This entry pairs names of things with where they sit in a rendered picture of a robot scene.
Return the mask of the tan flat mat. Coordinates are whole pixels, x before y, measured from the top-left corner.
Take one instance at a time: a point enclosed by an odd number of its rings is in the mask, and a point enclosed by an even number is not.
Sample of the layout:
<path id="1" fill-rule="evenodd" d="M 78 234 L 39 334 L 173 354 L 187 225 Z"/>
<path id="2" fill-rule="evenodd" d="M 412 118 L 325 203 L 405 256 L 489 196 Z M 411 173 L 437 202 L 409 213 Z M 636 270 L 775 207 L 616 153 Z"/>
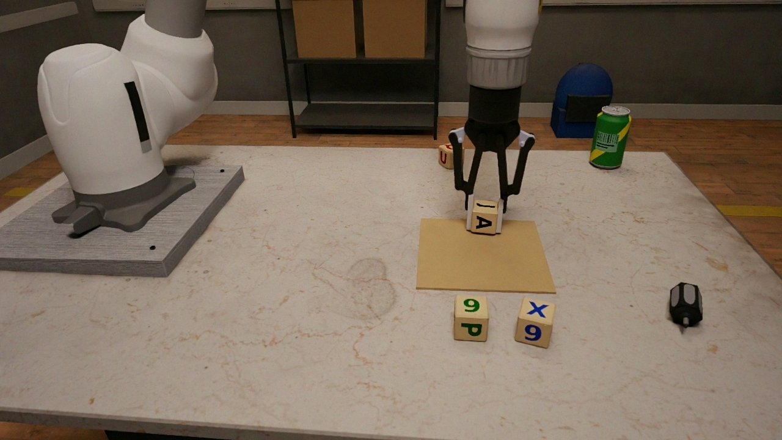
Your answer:
<path id="1" fill-rule="evenodd" d="M 464 218 L 421 218 L 416 290 L 556 293 L 535 221 L 466 228 Z"/>

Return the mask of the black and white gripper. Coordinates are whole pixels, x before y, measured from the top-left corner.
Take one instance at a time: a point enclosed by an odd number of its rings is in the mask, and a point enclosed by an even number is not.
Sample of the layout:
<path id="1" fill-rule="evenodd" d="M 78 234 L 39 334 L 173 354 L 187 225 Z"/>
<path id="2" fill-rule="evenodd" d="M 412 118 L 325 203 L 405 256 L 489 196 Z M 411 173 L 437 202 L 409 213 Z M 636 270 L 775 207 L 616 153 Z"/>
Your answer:
<path id="1" fill-rule="evenodd" d="M 459 129 L 450 130 L 448 139 L 453 147 L 455 189 L 466 193 L 466 229 L 471 229 L 474 186 L 483 152 L 497 153 L 500 195 L 496 233 L 501 233 L 502 214 L 506 212 L 506 200 L 512 194 L 518 195 L 520 193 L 528 153 L 535 144 L 535 134 L 525 133 L 519 125 L 521 89 L 522 86 L 507 90 L 489 90 L 470 84 L 469 112 L 467 113 L 466 125 Z M 464 181 L 462 159 L 462 142 L 465 135 L 475 147 L 471 172 L 467 181 Z M 508 173 L 506 173 L 506 148 L 516 140 L 516 137 L 519 138 L 520 145 L 519 159 L 513 183 L 509 185 Z"/>

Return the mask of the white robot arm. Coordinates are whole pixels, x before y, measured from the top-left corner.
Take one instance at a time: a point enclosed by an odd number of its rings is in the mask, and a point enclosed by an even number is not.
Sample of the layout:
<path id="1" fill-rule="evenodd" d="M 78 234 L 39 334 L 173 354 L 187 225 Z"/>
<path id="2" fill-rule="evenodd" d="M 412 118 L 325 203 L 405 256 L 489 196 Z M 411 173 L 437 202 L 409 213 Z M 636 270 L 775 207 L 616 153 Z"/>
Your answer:
<path id="1" fill-rule="evenodd" d="M 542 1 L 463 0 L 467 83 L 489 90 L 526 83 Z M 68 235 L 96 226 L 135 232 L 196 187 L 193 178 L 168 177 L 160 149 L 217 93 L 206 2 L 146 0 L 120 52 L 69 46 L 40 67 L 41 117 L 75 195 L 51 217 Z"/>

